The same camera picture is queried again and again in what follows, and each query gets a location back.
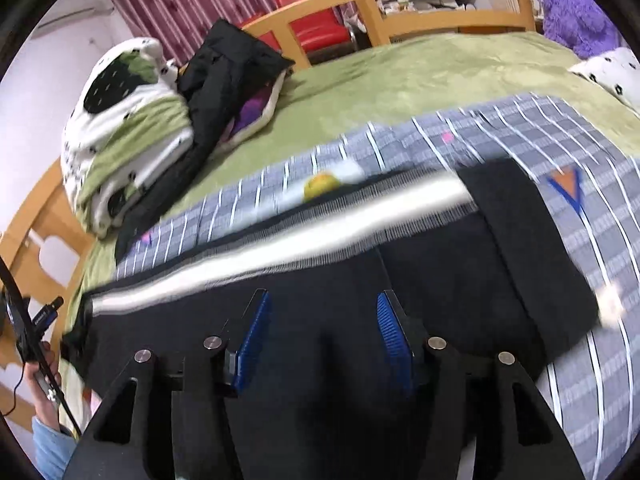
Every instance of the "plaid blanket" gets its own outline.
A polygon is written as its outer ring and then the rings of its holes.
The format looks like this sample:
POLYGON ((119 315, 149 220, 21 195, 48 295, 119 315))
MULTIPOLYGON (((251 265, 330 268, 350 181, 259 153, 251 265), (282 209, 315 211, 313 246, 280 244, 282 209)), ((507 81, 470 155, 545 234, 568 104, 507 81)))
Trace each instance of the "plaid blanket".
POLYGON ((282 204, 297 205, 281 199, 291 187, 341 160, 355 161, 362 171, 354 174, 364 178, 415 164, 452 170, 504 155, 538 184, 568 253, 591 287, 616 283, 620 288, 626 317, 618 328, 589 333, 548 366, 539 384, 585 475, 605 478, 640 426, 640 171, 635 160, 559 98, 517 95, 393 127, 369 123, 226 186, 161 222, 135 245, 114 277, 152 268, 263 219, 270 211, 265 202, 276 204, 274 214, 282 204), (550 174, 567 167, 577 171, 581 200, 550 183, 550 174))

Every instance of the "wooden headboard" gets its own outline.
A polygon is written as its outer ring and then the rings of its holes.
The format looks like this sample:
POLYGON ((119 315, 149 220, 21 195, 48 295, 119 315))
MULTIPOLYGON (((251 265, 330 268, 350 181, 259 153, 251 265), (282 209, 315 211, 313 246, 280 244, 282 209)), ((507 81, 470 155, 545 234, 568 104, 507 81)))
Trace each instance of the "wooden headboard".
MULTIPOLYGON (((519 12, 501 10, 469 10, 460 12, 401 12, 382 16, 376 0, 300 0, 283 7, 244 27, 253 36, 261 36, 269 31, 277 38, 284 56, 293 59, 295 70, 310 67, 309 60, 293 33, 290 22, 318 10, 328 9, 348 2, 355 2, 360 19, 367 27, 371 44, 376 47, 389 44, 392 37, 420 31, 451 29, 460 27, 480 27, 487 32, 495 32, 497 27, 535 30, 531 0, 517 0, 519 12)), ((11 225, 0 238, 0 256, 14 275, 20 290, 40 303, 48 303, 56 296, 62 296, 65 306, 59 311, 54 327, 51 345, 58 350, 60 337, 65 325, 66 306, 71 300, 82 277, 84 260, 94 243, 94 238, 86 234, 72 214, 62 187, 60 161, 57 160, 31 190, 11 225), (40 246, 37 239, 50 236, 59 237, 79 255, 79 263, 71 282, 65 287, 50 277, 40 264, 40 246)), ((0 366, 9 363, 20 364, 15 352, 15 339, 8 321, 0 336, 0 366)), ((13 396, 0 385, 0 408, 9 410, 13 396)), ((18 406, 10 416, 11 420, 28 430, 31 429, 33 407, 18 399, 18 406)))

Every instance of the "person's arm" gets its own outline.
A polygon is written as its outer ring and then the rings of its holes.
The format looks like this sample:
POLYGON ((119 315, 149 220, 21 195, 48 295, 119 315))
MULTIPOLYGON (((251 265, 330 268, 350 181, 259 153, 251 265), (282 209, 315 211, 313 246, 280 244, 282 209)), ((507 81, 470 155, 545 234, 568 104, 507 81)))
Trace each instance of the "person's arm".
MULTIPOLYGON (((44 343, 44 347, 47 363, 49 363, 56 380, 60 382, 58 360, 48 343, 44 343)), ((76 441, 68 434, 66 428, 60 427, 56 405, 47 399, 35 378, 35 374, 39 370, 40 367, 37 363, 24 365, 24 378, 29 385, 36 410, 36 416, 32 421, 36 468, 45 480, 61 480, 76 448, 76 441)))

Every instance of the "purple stuffed animal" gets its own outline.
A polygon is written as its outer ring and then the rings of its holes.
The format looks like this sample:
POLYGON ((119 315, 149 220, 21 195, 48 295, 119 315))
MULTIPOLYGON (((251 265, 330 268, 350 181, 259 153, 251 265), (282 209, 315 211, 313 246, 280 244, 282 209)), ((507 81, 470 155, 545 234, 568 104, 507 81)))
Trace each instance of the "purple stuffed animal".
POLYGON ((581 59, 620 46, 620 33, 593 0, 539 0, 545 37, 572 49, 581 59))

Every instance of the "green bedsheet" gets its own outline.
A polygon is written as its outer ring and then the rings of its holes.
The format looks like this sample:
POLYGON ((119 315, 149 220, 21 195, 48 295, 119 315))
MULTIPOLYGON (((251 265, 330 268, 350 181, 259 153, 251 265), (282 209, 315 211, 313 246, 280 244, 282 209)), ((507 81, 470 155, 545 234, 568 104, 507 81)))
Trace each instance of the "green bedsheet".
MULTIPOLYGON (((285 82, 273 121, 224 160, 211 161, 168 215, 367 121, 399 123, 527 91, 564 98, 624 152, 640 153, 640 120, 601 87, 567 72, 576 62, 573 52, 533 32, 437 34, 304 70, 285 82)), ((114 238, 95 245, 70 305, 67 329, 79 295, 110 280, 113 248, 114 238)))

